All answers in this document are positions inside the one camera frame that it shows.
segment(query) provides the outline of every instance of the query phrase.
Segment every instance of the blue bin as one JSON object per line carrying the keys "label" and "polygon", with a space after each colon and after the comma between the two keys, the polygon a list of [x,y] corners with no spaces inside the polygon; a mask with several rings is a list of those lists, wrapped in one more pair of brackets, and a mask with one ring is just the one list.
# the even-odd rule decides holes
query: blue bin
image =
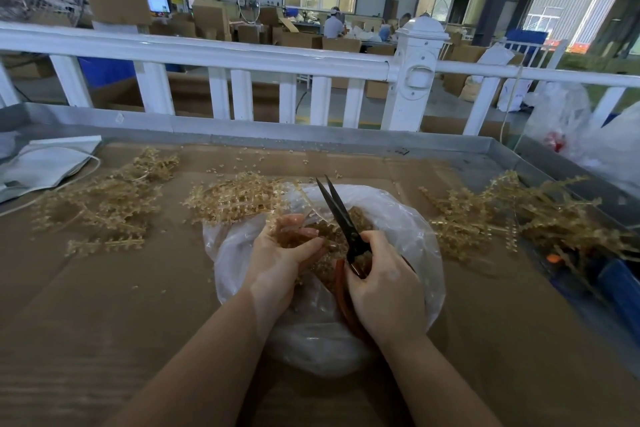
{"label": "blue bin", "polygon": [[610,261],[598,275],[598,286],[640,344],[640,282],[627,263]]}

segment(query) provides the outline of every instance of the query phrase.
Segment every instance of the white plastic bag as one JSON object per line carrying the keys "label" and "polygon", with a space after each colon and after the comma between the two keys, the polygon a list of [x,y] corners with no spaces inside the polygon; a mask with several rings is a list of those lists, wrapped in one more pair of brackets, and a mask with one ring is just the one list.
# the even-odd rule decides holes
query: white plastic bag
{"label": "white plastic bag", "polygon": [[602,128],[590,128],[561,154],[640,198],[640,101]]}
{"label": "white plastic bag", "polygon": [[535,108],[524,135],[555,152],[572,148],[588,128],[591,104],[580,83],[549,82],[527,100],[533,100]]}
{"label": "white plastic bag", "polygon": [[[383,230],[397,251],[411,264],[424,284],[428,327],[440,313],[445,287],[442,259],[433,230],[413,208],[399,203],[388,192],[369,186],[336,185],[345,206],[361,208],[379,230]],[[303,190],[314,208],[325,219],[331,219],[320,190],[305,185]],[[291,212],[308,213],[310,207],[303,195],[293,189],[287,199]],[[310,218],[313,223],[319,218]],[[231,227],[203,226],[207,254],[215,262],[216,292],[226,302],[243,283],[252,245],[266,222],[258,215]],[[335,378],[348,375],[364,366],[374,353],[353,336],[340,318],[333,294],[312,273],[303,275],[296,287],[291,306],[278,320],[268,341],[267,351],[279,361],[318,376]]]}

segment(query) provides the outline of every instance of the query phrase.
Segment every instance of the white shirt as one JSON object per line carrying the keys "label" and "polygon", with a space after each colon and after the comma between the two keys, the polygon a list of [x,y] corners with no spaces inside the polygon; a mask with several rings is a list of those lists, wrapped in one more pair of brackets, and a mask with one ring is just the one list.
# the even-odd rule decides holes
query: white shirt
{"label": "white shirt", "polygon": [[344,30],[344,24],[337,17],[331,16],[324,22],[324,36],[325,37],[338,37]]}

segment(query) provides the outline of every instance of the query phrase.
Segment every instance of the white cable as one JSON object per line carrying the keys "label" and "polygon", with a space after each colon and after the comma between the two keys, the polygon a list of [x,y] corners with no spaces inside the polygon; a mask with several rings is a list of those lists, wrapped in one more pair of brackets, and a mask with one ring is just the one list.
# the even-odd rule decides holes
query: white cable
{"label": "white cable", "polygon": [[[44,150],[44,149],[55,149],[55,148],[58,148],[58,149],[66,149],[66,150],[72,150],[72,151],[74,151],[74,152],[78,152],[78,153],[84,154],[85,156],[90,157],[90,158],[92,158],[93,160],[95,160],[95,161],[96,161],[96,165],[95,165],[95,167],[94,167],[93,169],[91,169],[91,171],[87,172],[86,174],[84,174],[84,175],[82,175],[82,176],[76,176],[76,178],[75,178],[75,179],[72,179],[72,180],[70,180],[69,182],[65,182],[62,186],[58,186],[58,187],[54,188],[54,190],[53,190],[54,192],[59,191],[60,189],[62,189],[62,188],[64,188],[64,187],[67,187],[67,186],[68,186],[68,185],[70,185],[70,184],[76,183],[76,182],[78,182],[79,180],[86,178],[87,176],[90,176],[91,174],[93,174],[94,172],[96,172],[96,171],[98,170],[98,168],[100,167],[100,164],[102,164],[102,161],[100,160],[100,158],[99,158],[99,157],[96,157],[96,156],[94,156],[93,154],[91,154],[91,153],[89,153],[89,152],[85,152],[85,151],[83,151],[83,150],[74,149],[74,148],[70,148],[70,147],[59,146],[59,145],[47,145],[47,146],[45,146],[45,147],[38,147],[38,148],[35,148],[35,149],[29,149],[29,150],[27,150],[27,151],[25,151],[25,152],[19,153],[19,154],[18,154],[17,156],[15,156],[15,157],[13,157],[13,158],[12,158],[12,160],[10,160],[8,164],[11,164],[14,160],[16,160],[16,159],[18,159],[19,157],[21,157],[21,156],[23,156],[23,155],[26,155],[26,154],[28,154],[28,153],[36,152],[36,151],[38,151],[38,150]],[[36,197],[35,199],[32,199],[32,200],[31,200],[31,201],[29,201],[28,203],[21,204],[20,206],[16,206],[15,208],[11,208],[10,210],[7,210],[7,211],[3,211],[2,213],[0,213],[0,218],[2,218],[3,216],[6,216],[6,215],[8,215],[8,214],[13,213],[14,211],[18,211],[18,210],[21,210],[21,209],[25,209],[25,208],[27,208],[28,206],[31,206],[32,204],[34,204],[34,203],[36,203],[37,201],[39,201],[39,200],[40,200],[44,195],[45,195],[45,194],[44,194],[44,193],[42,193],[40,196]]]}

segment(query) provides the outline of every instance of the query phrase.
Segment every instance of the screen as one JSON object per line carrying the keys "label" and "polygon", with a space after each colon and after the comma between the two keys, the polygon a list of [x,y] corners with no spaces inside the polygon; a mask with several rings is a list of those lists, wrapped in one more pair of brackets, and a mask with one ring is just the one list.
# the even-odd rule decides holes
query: screen
{"label": "screen", "polygon": [[169,2],[166,0],[147,0],[149,3],[149,10],[151,12],[171,12],[169,9]]}

